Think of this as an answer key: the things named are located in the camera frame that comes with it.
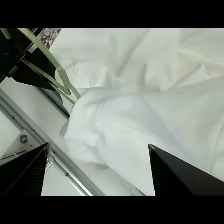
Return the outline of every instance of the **black triangular object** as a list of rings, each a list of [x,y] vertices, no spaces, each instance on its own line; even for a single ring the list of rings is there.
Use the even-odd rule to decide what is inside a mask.
[[[0,166],[0,196],[41,196],[50,143]]]
[[[224,182],[149,145],[155,195],[224,195]]]

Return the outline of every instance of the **white cloth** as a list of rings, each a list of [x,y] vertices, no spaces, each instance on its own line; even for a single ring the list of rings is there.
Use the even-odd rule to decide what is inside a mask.
[[[151,195],[150,143],[224,180],[223,40],[224,29],[62,29],[51,51],[72,84],[105,87],[73,110],[64,101],[71,158],[106,163]]]

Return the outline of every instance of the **white fabric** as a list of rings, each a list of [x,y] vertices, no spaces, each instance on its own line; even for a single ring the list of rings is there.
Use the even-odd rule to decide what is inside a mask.
[[[104,87],[73,110],[64,101],[71,157],[106,163],[147,195],[148,143],[224,180],[223,40],[224,29],[62,29],[51,50],[72,84]]]

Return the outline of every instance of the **screw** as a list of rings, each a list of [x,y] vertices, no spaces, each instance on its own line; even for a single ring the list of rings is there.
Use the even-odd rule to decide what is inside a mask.
[[[28,141],[28,137],[26,135],[21,135],[19,140],[22,144],[26,144]]]

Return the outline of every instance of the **crumpled white sheet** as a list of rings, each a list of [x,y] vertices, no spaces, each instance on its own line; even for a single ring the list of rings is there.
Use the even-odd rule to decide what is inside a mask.
[[[62,29],[51,51],[72,84],[104,87],[65,105],[71,157],[106,163],[147,195],[148,143],[224,180],[223,40],[224,29]]]

